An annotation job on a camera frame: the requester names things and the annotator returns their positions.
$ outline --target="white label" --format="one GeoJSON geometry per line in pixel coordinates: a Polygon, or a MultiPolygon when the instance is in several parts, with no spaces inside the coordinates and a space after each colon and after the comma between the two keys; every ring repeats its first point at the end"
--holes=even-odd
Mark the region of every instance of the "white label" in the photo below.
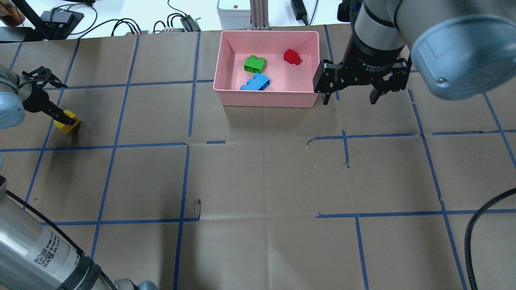
{"type": "Polygon", "coordinates": [[[57,235],[43,228],[38,241],[25,259],[59,280],[64,281],[75,268],[79,255],[57,235]]]}

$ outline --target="yellow block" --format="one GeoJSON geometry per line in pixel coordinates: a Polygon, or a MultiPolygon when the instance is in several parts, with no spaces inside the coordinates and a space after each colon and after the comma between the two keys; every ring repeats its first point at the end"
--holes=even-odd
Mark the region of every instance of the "yellow block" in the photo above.
{"type": "Polygon", "coordinates": [[[54,125],[56,125],[56,127],[58,127],[61,131],[65,132],[65,133],[69,133],[70,131],[72,131],[74,128],[77,128],[78,129],[78,125],[80,123],[80,119],[79,117],[77,117],[74,113],[68,111],[68,110],[64,110],[64,113],[66,115],[68,115],[68,117],[72,118],[75,120],[75,124],[73,125],[65,125],[63,123],[59,123],[57,122],[56,120],[54,120],[54,125]]]}

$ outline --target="building block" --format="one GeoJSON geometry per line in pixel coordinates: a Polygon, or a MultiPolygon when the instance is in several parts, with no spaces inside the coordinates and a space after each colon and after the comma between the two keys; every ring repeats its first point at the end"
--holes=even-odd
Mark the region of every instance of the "building block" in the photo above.
{"type": "Polygon", "coordinates": [[[299,57],[299,54],[291,49],[288,49],[283,54],[283,59],[291,65],[295,64],[298,66],[301,63],[301,57],[299,57]]]}
{"type": "Polygon", "coordinates": [[[265,63],[265,58],[257,58],[257,56],[251,55],[244,63],[244,70],[252,73],[263,73],[263,70],[265,70],[265,63]]]}
{"type": "Polygon", "coordinates": [[[54,120],[54,125],[58,127],[61,131],[65,132],[66,134],[70,133],[73,129],[75,131],[79,130],[80,127],[80,119],[77,117],[74,113],[70,112],[69,110],[63,111],[68,117],[75,120],[75,124],[73,125],[64,125],[63,123],[59,123],[56,120],[54,120]]]}
{"type": "Polygon", "coordinates": [[[247,80],[245,85],[240,86],[240,90],[263,91],[270,85],[270,79],[263,73],[255,73],[253,78],[247,80]]]}

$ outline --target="white container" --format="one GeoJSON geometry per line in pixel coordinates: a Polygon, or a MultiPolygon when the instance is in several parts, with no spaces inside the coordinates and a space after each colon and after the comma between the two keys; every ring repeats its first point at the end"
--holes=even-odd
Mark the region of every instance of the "white container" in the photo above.
{"type": "Polygon", "coordinates": [[[223,30],[251,27],[251,3],[249,0],[218,0],[217,11],[223,30]]]}

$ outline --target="plug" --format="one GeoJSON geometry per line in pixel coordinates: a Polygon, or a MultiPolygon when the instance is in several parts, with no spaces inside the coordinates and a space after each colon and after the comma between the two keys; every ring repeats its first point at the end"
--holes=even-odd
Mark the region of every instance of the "plug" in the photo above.
{"type": "Polygon", "coordinates": [[[187,32],[201,31],[197,25],[197,22],[195,22],[195,20],[190,15],[187,15],[184,18],[181,17],[181,23],[187,32]]]}
{"type": "Polygon", "coordinates": [[[291,6],[296,20],[303,20],[303,23],[308,25],[307,9],[304,7],[303,0],[291,0],[291,6]]]}

